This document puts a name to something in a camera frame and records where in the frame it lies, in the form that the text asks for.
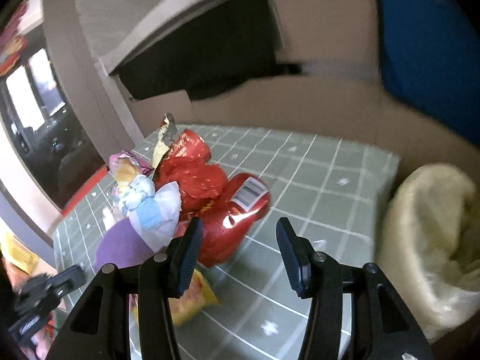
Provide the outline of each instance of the blue panel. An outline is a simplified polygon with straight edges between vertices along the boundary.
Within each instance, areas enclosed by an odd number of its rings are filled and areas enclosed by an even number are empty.
[[[480,39],[465,14],[451,0],[378,2],[385,89],[479,145]]]

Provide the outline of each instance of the beige plastic bag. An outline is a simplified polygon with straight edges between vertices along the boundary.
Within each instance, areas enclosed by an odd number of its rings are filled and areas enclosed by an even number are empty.
[[[447,164],[400,186],[385,217],[378,263],[433,342],[480,309],[475,184]]]

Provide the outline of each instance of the white label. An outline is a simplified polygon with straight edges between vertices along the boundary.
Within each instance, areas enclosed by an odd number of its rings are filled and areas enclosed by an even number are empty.
[[[268,188],[264,183],[255,177],[249,177],[241,187],[238,188],[230,201],[238,204],[248,212],[267,192]]]

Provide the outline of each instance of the red plastic wrapper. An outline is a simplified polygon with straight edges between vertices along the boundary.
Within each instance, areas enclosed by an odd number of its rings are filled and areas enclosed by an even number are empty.
[[[202,137],[191,130],[184,130],[172,143],[165,159],[173,157],[199,158],[203,162],[210,160],[210,149],[203,142]]]
[[[157,168],[159,178],[155,190],[176,181],[180,189],[182,214],[200,210],[220,195],[227,176],[218,165],[210,165],[201,158],[173,157],[163,160]]]
[[[231,256],[251,225],[268,212],[271,195],[255,176],[240,173],[230,180],[220,196],[192,216],[203,221],[203,241],[198,261],[211,267]],[[175,237],[182,236],[189,220],[180,222]]]

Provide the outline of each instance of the window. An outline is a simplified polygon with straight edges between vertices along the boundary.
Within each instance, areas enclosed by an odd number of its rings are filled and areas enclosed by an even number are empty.
[[[32,71],[42,103],[49,115],[52,116],[65,105],[65,102],[60,95],[45,49],[33,54],[28,60],[28,65]]]
[[[20,66],[10,74],[6,84],[23,127],[31,127],[33,131],[37,131],[45,123],[45,119],[30,87],[25,68]]]

